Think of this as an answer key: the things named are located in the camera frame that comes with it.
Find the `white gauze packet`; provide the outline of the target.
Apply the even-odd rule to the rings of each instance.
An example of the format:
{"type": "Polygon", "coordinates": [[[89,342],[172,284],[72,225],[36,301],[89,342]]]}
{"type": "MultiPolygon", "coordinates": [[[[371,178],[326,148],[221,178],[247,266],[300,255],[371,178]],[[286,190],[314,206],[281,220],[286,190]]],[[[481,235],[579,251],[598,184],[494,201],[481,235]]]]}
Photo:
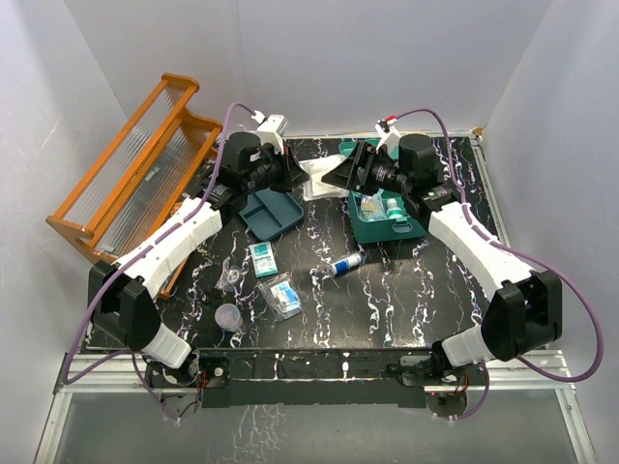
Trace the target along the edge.
{"type": "Polygon", "coordinates": [[[301,168],[309,174],[309,180],[302,185],[303,199],[306,202],[325,198],[345,198],[348,190],[338,188],[322,181],[322,177],[338,167],[345,160],[341,154],[323,158],[301,160],[301,168]]]}

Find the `blue cotton swab bag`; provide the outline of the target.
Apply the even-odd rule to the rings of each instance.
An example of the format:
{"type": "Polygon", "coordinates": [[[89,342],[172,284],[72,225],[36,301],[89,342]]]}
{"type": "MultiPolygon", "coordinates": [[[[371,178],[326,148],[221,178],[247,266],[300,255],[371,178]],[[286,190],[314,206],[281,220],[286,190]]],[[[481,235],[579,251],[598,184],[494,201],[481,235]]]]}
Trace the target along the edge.
{"type": "Polygon", "coordinates": [[[362,220],[367,222],[385,219],[386,215],[382,203],[381,192],[377,192],[374,195],[362,194],[360,196],[359,216],[362,220]]]}

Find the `blue divided tray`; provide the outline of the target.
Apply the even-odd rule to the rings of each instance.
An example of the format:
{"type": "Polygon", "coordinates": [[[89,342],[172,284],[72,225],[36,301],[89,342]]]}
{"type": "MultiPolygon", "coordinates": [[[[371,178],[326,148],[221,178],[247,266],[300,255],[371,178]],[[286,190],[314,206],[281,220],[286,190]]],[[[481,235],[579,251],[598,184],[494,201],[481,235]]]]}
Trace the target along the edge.
{"type": "Polygon", "coordinates": [[[300,223],[305,211],[290,193],[269,188],[251,194],[240,217],[251,233],[262,242],[270,242],[300,223]]]}

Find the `green medicine box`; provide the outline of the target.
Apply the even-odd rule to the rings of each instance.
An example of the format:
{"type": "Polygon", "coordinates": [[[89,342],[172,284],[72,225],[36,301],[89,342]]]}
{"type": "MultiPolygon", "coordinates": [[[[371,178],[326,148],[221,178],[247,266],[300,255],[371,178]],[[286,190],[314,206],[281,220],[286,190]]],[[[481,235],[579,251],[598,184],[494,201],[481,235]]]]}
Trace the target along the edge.
{"type": "MultiPolygon", "coordinates": [[[[383,152],[383,148],[377,149],[377,142],[374,140],[362,140],[359,142],[368,142],[375,147],[375,152],[383,152]]],[[[353,151],[357,142],[345,142],[340,145],[342,153],[345,158],[348,158],[353,151]]],[[[405,209],[405,202],[403,201],[402,193],[392,193],[386,190],[380,189],[382,203],[385,210],[385,219],[374,222],[367,222],[359,216],[359,201],[360,196],[374,195],[375,193],[365,193],[364,190],[349,190],[348,191],[348,209],[353,229],[354,238],[360,244],[372,244],[378,242],[392,242],[408,239],[418,239],[426,235],[425,229],[422,227],[419,221],[411,217],[405,209]],[[386,213],[386,200],[388,198],[395,198],[401,207],[404,218],[389,219],[386,213]]]]}

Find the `white green-label bottle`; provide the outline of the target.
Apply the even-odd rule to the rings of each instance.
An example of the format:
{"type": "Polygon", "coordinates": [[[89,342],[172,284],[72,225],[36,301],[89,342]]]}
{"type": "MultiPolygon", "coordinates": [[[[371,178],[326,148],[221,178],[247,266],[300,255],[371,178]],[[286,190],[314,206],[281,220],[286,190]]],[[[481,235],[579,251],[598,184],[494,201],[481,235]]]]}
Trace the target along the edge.
{"type": "Polygon", "coordinates": [[[386,213],[389,219],[404,218],[404,213],[395,198],[388,198],[386,200],[386,213]]]}

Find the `teal white wipe packet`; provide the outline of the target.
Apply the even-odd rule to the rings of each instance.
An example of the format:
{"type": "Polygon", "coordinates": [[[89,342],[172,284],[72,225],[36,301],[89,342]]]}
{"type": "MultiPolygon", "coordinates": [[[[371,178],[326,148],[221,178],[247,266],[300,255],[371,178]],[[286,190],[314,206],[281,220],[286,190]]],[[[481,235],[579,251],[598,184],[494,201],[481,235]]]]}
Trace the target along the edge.
{"type": "Polygon", "coordinates": [[[269,242],[250,245],[250,252],[257,278],[273,276],[278,273],[275,255],[269,242]]]}

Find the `white blue tube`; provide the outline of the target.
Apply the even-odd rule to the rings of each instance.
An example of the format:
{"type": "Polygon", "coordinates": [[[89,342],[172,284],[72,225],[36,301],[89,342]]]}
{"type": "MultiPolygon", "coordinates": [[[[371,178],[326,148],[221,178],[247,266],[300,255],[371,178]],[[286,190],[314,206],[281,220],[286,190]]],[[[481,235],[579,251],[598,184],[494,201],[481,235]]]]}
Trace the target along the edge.
{"type": "Polygon", "coordinates": [[[328,274],[331,277],[342,276],[360,267],[365,261],[365,254],[361,251],[349,253],[328,265],[328,274]]]}

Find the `clear bag blue bandages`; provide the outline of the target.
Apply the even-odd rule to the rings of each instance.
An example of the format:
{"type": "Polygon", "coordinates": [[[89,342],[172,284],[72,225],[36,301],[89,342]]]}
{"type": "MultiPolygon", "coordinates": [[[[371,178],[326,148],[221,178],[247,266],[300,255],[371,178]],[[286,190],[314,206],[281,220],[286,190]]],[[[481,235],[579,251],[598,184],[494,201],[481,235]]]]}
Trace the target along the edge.
{"type": "Polygon", "coordinates": [[[260,281],[258,289],[278,321],[290,319],[301,312],[301,299],[291,273],[260,281]]]}

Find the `small clear bag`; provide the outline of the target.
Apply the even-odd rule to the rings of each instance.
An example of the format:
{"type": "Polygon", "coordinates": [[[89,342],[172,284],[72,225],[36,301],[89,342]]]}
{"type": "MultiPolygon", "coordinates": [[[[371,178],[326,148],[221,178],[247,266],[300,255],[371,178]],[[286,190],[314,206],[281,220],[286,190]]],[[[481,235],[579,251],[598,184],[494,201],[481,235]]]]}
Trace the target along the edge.
{"type": "Polygon", "coordinates": [[[230,258],[226,258],[222,263],[221,275],[215,284],[215,289],[223,293],[231,292],[241,277],[242,270],[232,264],[230,258]]]}

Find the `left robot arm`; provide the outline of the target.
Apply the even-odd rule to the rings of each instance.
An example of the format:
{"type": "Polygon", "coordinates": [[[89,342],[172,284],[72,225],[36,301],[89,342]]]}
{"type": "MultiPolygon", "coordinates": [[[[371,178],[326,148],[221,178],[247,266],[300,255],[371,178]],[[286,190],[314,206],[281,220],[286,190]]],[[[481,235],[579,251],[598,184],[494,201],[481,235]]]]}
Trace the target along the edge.
{"type": "Polygon", "coordinates": [[[165,366],[180,386],[197,379],[200,363],[192,346],[156,309],[163,285],[203,242],[240,214],[251,194],[262,189],[290,192],[310,178],[274,130],[235,132],[221,149],[203,193],[186,198],[139,246],[112,264],[96,263],[89,275],[93,326],[165,366]]]}

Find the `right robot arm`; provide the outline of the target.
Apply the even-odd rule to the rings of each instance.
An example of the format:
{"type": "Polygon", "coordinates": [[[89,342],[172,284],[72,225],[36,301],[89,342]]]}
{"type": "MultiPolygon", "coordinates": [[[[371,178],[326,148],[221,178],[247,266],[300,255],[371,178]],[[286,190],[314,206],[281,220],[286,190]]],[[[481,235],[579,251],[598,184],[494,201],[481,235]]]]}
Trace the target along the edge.
{"type": "Polygon", "coordinates": [[[402,137],[395,159],[382,145],[359,142],[321,180],[365,195],[379,190],[399,195],[407,214],[452,251],[489,298],[480,325],[432,345],[423,364],[427,374],[451,384],[469,364],[507,362],[561,336],[560,278],[551,271],[537,272],[503,250],[473,218],[456,184],[440,174],[430,137],[402,137]]]}

